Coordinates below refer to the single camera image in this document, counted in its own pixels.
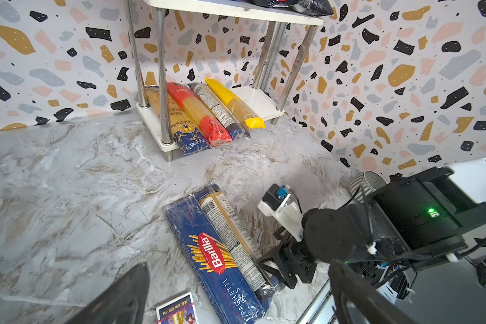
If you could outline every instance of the marble surface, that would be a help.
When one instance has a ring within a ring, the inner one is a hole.
[[[186,262],[163,206],[211,179],[266,252],[275,220],[257,204],[290,184],[304,210],[337,207],[350,171],[287,118],[250,140],[167,163],[136,112],[0,132],[0,323],[60,323],[133,265],[147,262],[154,308],[193,291],[200,323],[216,315]],[[259,323],[294,323],[327,279],[274,296]]]

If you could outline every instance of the terrazzo wall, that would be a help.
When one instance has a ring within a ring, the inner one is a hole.
[[[486,155],[486,0],[332,0],[285,109],[353,170],[401,177]],[[147,85],[149,7],[134,23]],[[0,1],[0,129],[119,112],[136,83],[124,2]],[[252,82],[266,22],[167,12],[168,81]],[[305,33],[288,25],[268,93],[277,100]]]
[[[486,155],[486,0],[332,0],[286,108],[353,170],[387,180]],[[305,29],[269,87],[282,93]]]

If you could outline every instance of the shelf rack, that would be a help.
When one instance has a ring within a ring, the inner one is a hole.
[[[182,10],[191,12],[201,12],[210,15],[233,16],[247,19],[267,20],[268,28],[266,30],[263,50],[259,56],[258,66],[256,68],[254,81],[252,85],[245,87],[236,87],[231,91],[240,97],[247,105],[261,117],[264,121],[270,120],[275,125],[278,118],[285,111],[283,109],[286,99],[295,81],[304,58],[309,50],[311,42],[317,31],[317,26],[324,23],[324,20],[311,16],[305,16],[301,13],[294,12],[285,8],[263,8],[253,5],[245,0],[144,0],[151,6],[151,15],[155,23],[156,40],[158,50],[158,82],[160,85],[166,84],[166,69],[164,65],[164,17],[165,9]],[[135,69],[137,75],[137,88],[139,102],[136,107],[144,123],[155,138],[158,146],[163,152],[164,159],[167,162],[173,160],[173,150],[178,146],[173,141],[171,128],[169,124],[169,114],[167,111],[167,91],[166,87],[160,87],[160,116],[159,118],[150,105],[144,87],[144,79],[140,63],[138,61],[137,48],[135,46],[135,32],[131,19],[131,0],[124,0],[126,9],[126,18],[130,32],[130,43],[133,57],[135,58]],[[281,37],[285,32],[288,23],[307,24],[309,28],[304,36],[303,42],[285,83],[285,90],[276,104],[268,95],[265,94],[266,85],[272,72],[273,63],[279,49]]]

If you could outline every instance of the shelf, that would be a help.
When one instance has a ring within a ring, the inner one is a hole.
[[[251,86],[246,86],[235,87],[231,89],[231,91],[249,105],[264,121],[281,117],[285,113],[284,110],[277,110],[275,101],[259,89],[253,89]],[[153,108],[143,108],[137,103],[137,110],[162,152],[169,152],[178,148],[178,145],[176,145],[175,142],[170,145],[164,145],[162,143],[160,118],[155,114]]]
[[[151,7],[202,12],[210,15],[316,25],[323,19],[305,16],[287,8],[264,8],[245,0],[144,0]]]

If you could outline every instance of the clear plastic packaging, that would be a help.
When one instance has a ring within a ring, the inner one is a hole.
[[[175,82],[167,83],[169,94],[178,102],[204,133],[211,146],[218,146],[232,142],[227,130],[220,124],[210,110],[185,85]]]
[[[329,0],[298,0],[291,8],[308,16],[331,16],[333,9]]]
[[[166,206],[171,229],[222,324],[254,324],[264,309],[194,195]]]
[[[214,182],[194,192],[194,196],[266,311],[277,283],[272,283],[268,275],[255,265],[254,260],[260,258],[261,253],[253,243],[252,237],[243,227],[220,187]]]
[[[227,106],[236,119],[248,128],[265,128],[265,122],[248,105],[226,86],[214,79],[205,78],[205,83]]]
[[[201,102],[203,102],[216,116],[221,125],[225,127],[227,132],[231,135],[232,140],[239,137],[250,138],[250,133],[241,126],[236,117],[232,115],[230,110],[228,110],[208,85],[199,82],[189,83],[188,85],[191,90],[193,90],[194,94],[200,98]]]
[[[298,0],[251,0],[255,5],[261,7],[289,7],[295,5]]]
[[[157,86],[146,87],[150,106],[160,117],[160,89]],[[210,148],[209,143],[183,109],[170,95],[167,96],[167,111],[171,123],[173,140],[183,155],[189,155]]]

